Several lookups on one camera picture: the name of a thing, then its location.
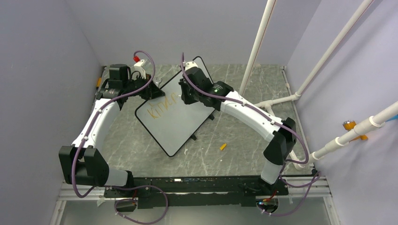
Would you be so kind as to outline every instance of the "gray tile floor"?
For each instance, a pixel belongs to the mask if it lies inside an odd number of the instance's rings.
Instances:
[[[236,90],[242,82],[245,68],[246,65],[207,65],[214,81],[224,81]],[[156,76],[161,77],[165,83],[179,71],[179,67],[157,65],[156,70]],[[279,66],[261,65],[253,70],[244,97],[252,103],[258,103],[288,95]],[[195,132],[196,141],[188,140],[174,157],[168,157],[135,118],[134,111],[141,103],[141,98],[131,97],[109,130],[101,152],[111,167],[130,170],[136,177],[261,173],[264,166],[262,152],[268,143],[243,122],[215,111],[215,119],[207,120]],[[291,102],[277,104],[273,106],[273,111],[282,119],[290,117],[296,120]],[[220,151],[220,146],[224,143],[227,143],[227,147]],[[294,151],[298,158],[304,158],[299,142]],[[310,173],[310,169],[297,171],[291,164],[288,164],[284,171],[284,174],[288,175]]]

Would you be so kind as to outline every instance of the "wall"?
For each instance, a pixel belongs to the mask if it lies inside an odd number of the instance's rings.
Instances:
[[[0,221],[48,224],[100,64],[63,0],[0,2]]]
[[[361,0],[322,0],[288,65],[297,90]],[[342,135],[345,120],[362,121],[396,102],[398,1],[374,1],[296,102],[310,150]],[[342,224],[396,224],[398,121],[327,155],[327,177]]]
[[[266,1],[66,0],[103,65],[200,55],[207,64],[247,63]],[[257,62],[286,65],[321,0],[279,0]]]

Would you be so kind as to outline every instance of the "yellow writing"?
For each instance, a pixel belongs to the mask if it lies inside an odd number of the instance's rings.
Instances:
[[[152,116],[153,119],[157,119],[163,115],[163,113],[167,112],[169,109],[169,106],[171,105],[176,105],[177,104],[177,98],[178,95],[176,93],[171,93],[170,98],[172,101],[169,101],[169,98],[167,96],[164,97],[164,101],[161,101],[157,104],[151,104],[151,109],[147,109],[148,114]]]

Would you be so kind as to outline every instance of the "purple hose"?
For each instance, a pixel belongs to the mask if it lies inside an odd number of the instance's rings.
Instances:
[[[151,61],[151,63],[152,63],[152,66],[153,66],[153,74],[152,74],[151,78],[149,79],[149,81],[148,81],[144,86],[142,86],[141,88],[139,88],[138,90],[135,90],[135,91],[133,91],[133,92],[130,92],[130,93],[127,93],[127,94],[124,94],[124,95],[117,96],[117,97],[115,97],[115,98],[113,98],[113,99],[107,101],[101,108],[99,108],[99,110],[103,110],[103,109],[104,109],[105,107],[107,107],[110,103],[112,103],[112,102],[114,102],[114,101],[116,101],[116,100],[119,100],[119,99],[124,98],[124,97],[128,97],[128,96],[130,96],[130,95],[133,95],[133,94],[135,94],[135,93],[137,93],[137,92],[142,91],[144,88],[146,88],[146,87],[152,82],[152,79],[153,79],[153,77],[155,76],[155,63],[154,63],[152,57],[151,57],[148,53],[146,53],[146,52],[144,52],[144,51],[141,51],[141,50],[138,50],[138,51],[134,52],[134,56],[136,56],[137,53],[144,53],[144,54],[148,57],[148,59]],[[86,130],[86,133],[84,134],[85,137],[87,137],[87,136],[90,134],[90,131],[92,130],[92,127],[93,127],[94,124],[95,124],[95,121],[97,120],[98,116],[100,115],[99,110],[95,113],[93,119],[91,120],[91,123],[90,123],[90,125],[88,126],[88,128],[87,128],[87,130]],[[91,187],[84,195],[81,195],[81,194],[79,193],[79,190],[77,189],[77,186],[76,186],[76,176],[75,176],[75,173],[76,173],[77,158],[78,158],[79,153],[80,153],[80,151],[82,150],[82,148],[83,148],[85,142],[86,142],[86,140],[85,140],[85,139],[82,139],[82,142],[80,143],[79,147],[77,148],[77,151],[76,151],[75,157],[73,158],[73,163],[72,163],[72,186],[73,186],[73,190],[75,191],[76,195],[77,195],[79,198],[84,198],[84,197],[86,197],[86,196],[89,194],[89,192],[91,192],[91,191],[93,190],[93,188],[94,188],[94,187]]]
[[[152,185],[142,185],[142,186],[132,187],[132,188],[123,188],[123,187],[115,187],[115,186],[112,186],[112,188],[116,188],[116,189],[124,190],[124,191],[136,190],[136,189],[139,189],[139,188],[146,188],[146,187],[147,187],[147,188],[155,188],[155,189],[159,190],[159,191],[163,194],[164,199],[166,200],[166,208],[164,209],[164,212],[163,212],[163,214],[161,215],[161,217],[159,217],[157,220],[155,220],[155,221],[153,221],[153,222],[139,222],[139,221],[137,221],[137,220],[134,220],[134,219],[132,219],[132,218],[130,218],[130,217],[127,217],[127,216],[123,215],[122,213],[120,213],[120,212],[117,211],[116,206],[117,206],[120,202],[127,202],[127,201],[128,201],[128,202],[135,202],[135,200],[133,200],[133,199],[127,199],[127,198],[121,199],[121,200],[119,200],[119,201],[117,201],[117,202],[115,203],[115,212],[117,213],[117,215],[119,215],[119,216],[121,216],[121,217],[123,217],[123,218],[125,218],[125,219],[128,219],[128,220],[131,221],[131,222],[134,222],[134,223],[137,223],[137,224],[143,224],[143,225],[155,224],[155,223],[159,222],[161,219],[163,219],[163,217],[165,217],[165,215],[166,215],[166,213],[167,213],[167,210],[168,210],[168,200],[167,200],[166,193],[164,193],[164,191],[162,191],[160,188],[155,187],[155,186],[152,186]]]
[[[312,177],[311,182],[309,182],[309,183],[307,184],[308,188],[307,188],[306,193],[304,194],[304,197],[301,199],[300,203],[299,203],[292,211],[287,212],[287,213],[282,213],[282,214],[272,214],[272,213],[269,213],[269,212],[264,212],[264,213],[267,213],[268,215],[274,216],[274,217],[284,217],[284,216],[288,216],[288,215],[293,214],[293,213],[296,212],[296,211],[301,207],[301,205],[304,203],[304,200],[307,198],[307,195],[308,195],[308,193],[310,192],[310,188],[311,188],[312,184],[315,183],[317,180],[319,180],[320,177],[321,177],[321,173],[320,173],[320,172],[317,172],[317,173],[314,175],[314,177]]]
[[[186,74],[185,69],[184,69],[184,53],[183,53],[183,55],[181,57],[181,70],[183,72],[183,76],[184,76],[185,80],[189,83],[189,85],[191,85],[191,87],[193,87],[200,94],[208,96],[208,97],[211,97],[211,98],[218,98],[218,99],[222,99],[222,100],[228,100],[228,101],[231,101],[231,102],[236,102],[236,103],[241,104],[241,105],[243,104],[242,101],[239,101],[239,100],[236,100],[236,99],[233,99],[233,98],[209,94],[207,92],[202,91],[195,84],[193,84],[192,81],[188,78],[188,75]],[[272,121],[272,119],[270,117],[268,117],[262,110],[256,108],[255,106],[252,106],[250,104],[246,104],[245,106],[253,109],[256,112],[258,112],[260,115],[262,115],[268,121]],[[289,131],[291,134],[293,134],[298,139],[298,141],[301,143],[301,145],[303,146],[304,153],[306,155],[306,159],[304,161],[297,161],[297,160],[287,159],[286,162],[293,162],[293,163],[297,163],[297,164],[306,164],[306,163],[308,163],[309,155],[308,155],[308,151],[307,151],[306,145],[304,144],[303,139],[301,139],[301,137],[294,130],[288,128],[287,126],[285,126],[283,124],[280,124],[280,123],[277,123],[277,122],[275,122],[275,124],[277,126],[280,126],[283,129]]]

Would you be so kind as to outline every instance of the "purple cable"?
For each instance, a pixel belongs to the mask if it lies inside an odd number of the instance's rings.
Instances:
[[[138,90],[135,90],[135,91],[133,91],[133,92],[130,92],[130,93],[127,93],[127,94],[124,94],[124,95],[117,96],[117,97],[115,97],[115,98],[113,98],[113,99],[107,101],[103,106],[101,106],[101,108],[99,108],[99,110],[95,113],[93,119],[91,120],[91,123],[90,123],[90,125],[88,126],[88,128],[87,128],[87,130],[86,130],[86,133],[84,134],[85,137],[87,137],[87,136],[90,134],[90,131],[92,130],[92,127],[93,127],[94,124],[95,124],[95,121],[97,120],[98,116],[100,115],[100,112],[99,112],[100,110],[102,111],[102,110],[103,110],[105,107],[107,107],[110,103],[112,103],[112,102],[114,102],[114,101],[116,101],[116,100],[119,100],[119,99],[124,98],[124,97],[128,97],[128,96],[130,96],[130,95],[133,95],[133,94],[135,94],[135,93],[137,93],[137,92],[142,91],[144,88],[146,88],[146,87],[152,82],[152,79],[153,79],[153,77],[155,76],[155,63],[154,63],[152,57],[151,57],[148,53],[146,53],[146,52],[144,52],[144,51],[142,51],[142,50],[138,50],[138,51],[134,52],[134,56],[136,56],[137,53],[143,53],[143,54],[145,54],[145,55],[148,57],[148,59],[151,61],[152,66],[153,66],[153,74],[152,74],[151,78],[149,79],[149,81],[148,81],[144,86],[142,86],[142,87],[139,88]],[[91,187],[84,195],[81,195],[81,194],[79,193],[79,190],[77,189],[77,186],[76,186],[76,176],[75,176],[75,173],[76,173],[77,159],[78,159],[79,153],[80,153],[80,151],[82,150],[82,148],[83,148],[85,142],[86,142],[86,140],[83,138],[83,139],[82,139],[82,142],[80,143],[79,147],[77,148],[77,151],[76,151],[75,157],[73,158],[73,163],[72,163],[72,186],[73,186],[73,190],[75,191],[76,195],[77,195],[79,198],[84,198],[84,197],[86,197],[86,196],[94,189],[94,187]]]
[[[164,209],[164,212],[163,212],[163,214],[161,215],[161,217],[159,217],[157,220],[155,220],[155,221],[153,221],[153,222],[139,222],[139,221],[137,221],[137,220],[134,220],[134,219],[132,219],[132,218],[130,218],[130,217],[127,217],[127,216],[123,215],[122,213],[120,213],[119,211],[117,211],[116,206],[117,206],[120,202],[127,202],[127,201],[129,201],[129,202],[136,202],[136,201],[133,200],[133,199],[127,199],[127,198],[121,199],[121,200],[119,200],[119,201],[117,201],[117,202],[115,203],[115,212],[116,212],[116,214],[119,215],[119,216],[121,216],[121,217],[123,217],[123,218],[125,218],[125,219],[128,219],[128,220],[131,221],[131,222],[134,222],[134,223],[137,223],[137,224],[143,224],[143,225],[155,224],[155,223],[159,222],[161,219],[163,219],[163,218],[165,217],[166,213],[167,213],[167,210],[168,210],[168,200],[167,200],[166,193],[164,193],[164,191],[162,191],[160,188],[155,187],[155,186],[152,186],[152,185],[142,185],[142,186],[132,187],[132,188],[123,188],[123,187],[115,187],[115,186],[112,186],[112,188],[116,188],[116,189],[124,190],[124,191],[136,190],[136,189],[139,189],[139,188],[146,188],[146,187],[147,187],[147,188],[155,188],[155,189],[159,190],[159,191],[163,194],[164,199],[166,200],[166,208]]]
[[[233,99],[233,98],[229,98],[229,97],[223,97],[223,96],[209,94],[207,92],[202,91],[195,84],[193,84],[192,81],[188,78],[188,75],[186,74],[185,69],[184,69],[184,53],[183,53],[183,55],[181,57],[181,70],[183,72],[183,76],[184,76],[185,80],[189,83],[189,85],[191,85],[191,87],[193,87],[200,94],[208,96],[208,97],[211,97],[211,98],[218,98],[218,99],[222,99],[222,100],[228,100],[228,101],[231,101],[231,102],[236,102],[238,104],[243,105],[242,101],[239,101],[239,100],[236,100],[236,99]],[[256,108],[255,106],[252,106],[250,104],[246,104],[245,106],[253,109],[256,112],[258,112],[260,115],[262,115],[268,121],[272,121],[272,119],[270,117],[268,117],[262,110]],[[283,128],[283,129],[289,131],[291,134],[293,134],[298,139],[298,141],[301,143],[301,145],[303,146],[304,153],[306,155],[306,159],[304,161],[297,161],[297,160],[287,159],[286,162],[293,162],[293,163],[297,163],[297,164],[306,164],[306,163],[308,163],[309,155],[308,155],[308,151],[307,151],[306,145],[304,144],[303,139],[301,139],[301,137],[294,130],[288,128],[287,126],[285,126],[283,124],[280,124],[280,123],[277,123],[277,122],[275,122],[274,124],[276,124],[277,126]]]
[[[311,182],[309,182],[309,183],[307,184],[308,188],[307,188],[306,193],[304,194],[304,197],[301,199],[300,203],[299,203],[292,211],[287,212],[287,213],[282,213],[282,214],[272,214],[272,213],[269,213],[269,212],[265,212],[265,213],[267,213],[269,216],[274,216],[274,217],[284,217],[284,216],[288,216],[288,215],[293,214],[293,213],[296,212],[296,211],[301,207],[301,205],[304,203],[304,200],[307,198],[307,195],[308,195],[308,193],[310,192],[310,188],[311,188],[312,184],[315,183],[317,180],[319,180],[320,177],[321,177],[321,173],[320,173],[320,172],[317,172],[317,173],[314,175],[314,177],[312,177]]]

